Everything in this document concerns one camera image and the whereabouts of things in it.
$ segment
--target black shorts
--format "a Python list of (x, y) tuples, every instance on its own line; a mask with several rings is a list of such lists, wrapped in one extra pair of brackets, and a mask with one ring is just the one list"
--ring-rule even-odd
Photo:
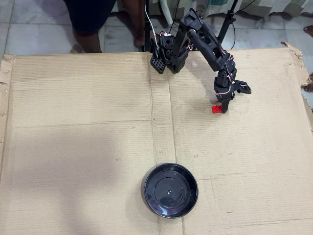
[(98, 31), (109, 17), (116, 0), (64, 0), (73, 28), (80, 33)]

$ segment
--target person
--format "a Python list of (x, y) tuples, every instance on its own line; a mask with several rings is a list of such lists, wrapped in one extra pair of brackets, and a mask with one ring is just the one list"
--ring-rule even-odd
[[(64, 0), (73, 34), (85, 53), (101, 53), (98, 31), (108, 19), (116, 0)], [(144, 0), (122, 0), (134, 24), (134, 44), (143, 45)]]
[[(313, 37), (313, 25), (304, 27), (303, 31), (309, 34), (311, 37)], [(313, 73), (310, 75), (309, 80), (313, 81)], [(305, 85), (304, 90), (307, 92), (313, 92), (313, 82), (309, 83), (308, 85)]]

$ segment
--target red lego brick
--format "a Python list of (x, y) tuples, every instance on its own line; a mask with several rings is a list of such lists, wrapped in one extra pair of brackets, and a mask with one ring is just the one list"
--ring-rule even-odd
[(222, 112), (222, 106), (220, 104), (214, 104), (211, 106), (212, 113), (221, 113)]

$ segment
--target black robotic arm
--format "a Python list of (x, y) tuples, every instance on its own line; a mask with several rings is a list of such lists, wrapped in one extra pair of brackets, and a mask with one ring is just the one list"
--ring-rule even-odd
[(210, 26), (193, 9), (181, 19), (176, 37), (160, 35), (159, 48), (154, 46), (151, 57), (152, 66), (159, 73), (163, 73), (165, 66), (173, 72), (179, 72), (188, 57), (190, 43), (201, 52), (212, 70), (218, 71), (214, 79), (214, 91), (222, 105), (222, 113), (228, 110), (235, 91), (251, 94), (246, 82), (235, 80), (237, 69), (233, 56), (222, 48)]

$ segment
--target black plate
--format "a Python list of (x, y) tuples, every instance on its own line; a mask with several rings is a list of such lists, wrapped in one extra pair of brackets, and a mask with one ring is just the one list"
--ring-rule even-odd
[(189, 170), (175, 163), (156, 167), (144, 184), (148, 206), (165, 218), (179, 218), (191, 211), (198, 198), (196, 179)]

